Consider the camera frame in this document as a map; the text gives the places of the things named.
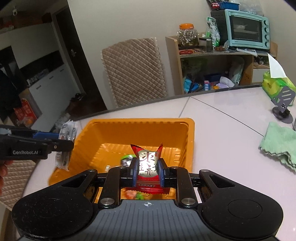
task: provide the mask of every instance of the white table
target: white table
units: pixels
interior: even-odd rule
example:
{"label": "white table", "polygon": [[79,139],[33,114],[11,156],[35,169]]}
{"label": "white table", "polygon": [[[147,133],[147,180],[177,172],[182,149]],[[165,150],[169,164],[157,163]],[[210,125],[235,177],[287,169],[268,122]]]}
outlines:
{"label": "white table", "polygon": [[[292,127],[276,120],[271,113],[273,106],[261,88],[209,93],[84,119],[79,122],[79,132],[94,118],[192,118],[195,122],[193,172],[209,169],[272,197],[284,211],[277,238],[296,240],[296,176],[258,149],[270,121]],[[296,107],[289,110],[296,117]],[[24,195],[48,186],[54,155],[40,161]]]}

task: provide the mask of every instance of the orange jar lid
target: orange jar lid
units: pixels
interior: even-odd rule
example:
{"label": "orange jar lid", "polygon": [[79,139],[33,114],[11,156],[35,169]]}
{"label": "orange jar lid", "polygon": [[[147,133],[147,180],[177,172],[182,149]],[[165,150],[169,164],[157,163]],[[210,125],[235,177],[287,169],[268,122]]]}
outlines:
{"label": "orange jar lid", "polygon": [[192,23],[182,23],[179,25],[179,28],[184,30],[194,28],[194,26]]}

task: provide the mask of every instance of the red snack wrapper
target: red snack wrapper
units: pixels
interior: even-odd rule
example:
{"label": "red snack wrapper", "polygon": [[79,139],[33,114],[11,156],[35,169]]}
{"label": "red snack wrapper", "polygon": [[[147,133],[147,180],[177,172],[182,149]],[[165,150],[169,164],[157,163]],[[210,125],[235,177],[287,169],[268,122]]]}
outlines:
{"label": "red snack wrapper", "polygon": [[158,176],[158,159],[161,156],[163,145],[161,144],[155,152],[136,145],[131,145],[131,148],[138,158],[139,166],[136,187],[129,188],[129,190],[149,194],[168,194],[170,188],[162,188]]}
{"label": "red snack wrapper", "polygon": [[23,123],[26,127],[31,127],[37,120],[29,102],[27,99],[21,99],[22,107],[14,108],[17,119]]}

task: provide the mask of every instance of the glass jar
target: glass jar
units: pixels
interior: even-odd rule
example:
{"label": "glass jar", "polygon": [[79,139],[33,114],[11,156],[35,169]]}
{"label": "glass jar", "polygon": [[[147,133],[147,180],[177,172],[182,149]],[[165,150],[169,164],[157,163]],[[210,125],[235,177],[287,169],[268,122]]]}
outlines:
{"label": "glass jar", "polygon": [[200,37],[200,49],[202,49],[205,52],[212,52],[213,50],[212,38]]}
{"label": "glass jar", "polygon": [[191,23],[183,23],[179,25],[178,31],[180,45],[185,48],[198,46],[197,31]]}

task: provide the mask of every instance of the chair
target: chair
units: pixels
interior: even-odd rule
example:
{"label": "chair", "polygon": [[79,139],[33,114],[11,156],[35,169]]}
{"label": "chair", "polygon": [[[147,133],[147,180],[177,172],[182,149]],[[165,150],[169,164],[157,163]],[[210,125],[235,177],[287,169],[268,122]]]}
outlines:
{"label": "chair", "polygon": [[116,106],[167,96],[156,38],[129,39],[102,50]]}
{"label": "chair", "polygon": [[27,181],[35,168],[33,161],[14,161],[7,166],[8,174],[4,177],[4,187],[0,196],[0,204],[10,211],[15,203],[22,197]]}

